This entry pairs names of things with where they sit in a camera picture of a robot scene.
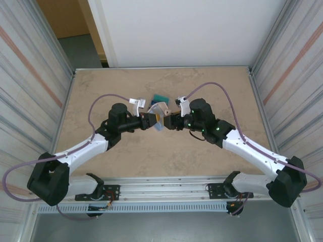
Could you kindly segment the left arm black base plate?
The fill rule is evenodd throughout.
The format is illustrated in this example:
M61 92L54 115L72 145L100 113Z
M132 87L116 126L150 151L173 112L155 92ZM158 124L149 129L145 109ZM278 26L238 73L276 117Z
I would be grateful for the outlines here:
M75 196L75 201L118 201L120 185L103 185L92 194L80 194Z

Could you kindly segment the translucent corrugated side panel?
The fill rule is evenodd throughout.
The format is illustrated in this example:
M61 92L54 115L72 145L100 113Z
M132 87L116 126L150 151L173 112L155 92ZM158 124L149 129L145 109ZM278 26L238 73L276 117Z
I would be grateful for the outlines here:
M73 75L36 0L0 0L0 224L21 223L25 210L2 176L52 149Z
M252 73L276 148L322 181L302 207L323 230L323 0L285 0Z

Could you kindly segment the aluminium mounting rail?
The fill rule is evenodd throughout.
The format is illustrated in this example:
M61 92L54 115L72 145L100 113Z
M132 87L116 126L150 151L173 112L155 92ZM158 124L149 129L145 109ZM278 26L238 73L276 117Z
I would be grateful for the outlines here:
M118 201L188 201L209 200L205 186L210 183L222 183L229 195L238 193L232 190L232 179L221 176L184 176L184 177L137 177L137 178L101 178L104 185L120 185ZM75 196L65 197L61 202L75 200ZM112 202L112 201L78 201Z

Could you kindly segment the white door frame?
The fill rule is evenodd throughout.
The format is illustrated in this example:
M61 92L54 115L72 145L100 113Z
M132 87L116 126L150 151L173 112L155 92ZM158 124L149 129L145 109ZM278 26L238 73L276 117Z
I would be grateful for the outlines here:
M103 0L88 0L91 13L94 18L98 35L102 43L104 54L110 68L118 68L119 63L115 53L114 45L110 35L110 30L103 9Z

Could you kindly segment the brown wooden door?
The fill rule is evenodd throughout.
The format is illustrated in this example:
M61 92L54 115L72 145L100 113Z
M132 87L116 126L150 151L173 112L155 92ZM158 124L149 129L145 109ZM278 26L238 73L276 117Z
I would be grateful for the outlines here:
M72 66L108 68L88 0L36 0Z

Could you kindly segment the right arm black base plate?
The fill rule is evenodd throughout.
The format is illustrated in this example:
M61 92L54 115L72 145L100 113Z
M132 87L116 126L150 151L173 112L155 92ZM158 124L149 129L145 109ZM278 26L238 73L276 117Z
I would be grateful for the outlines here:
M248 193L236 193L229 195L222 183L210 183L205 186L205 190L208 192L210 199L245 199Z

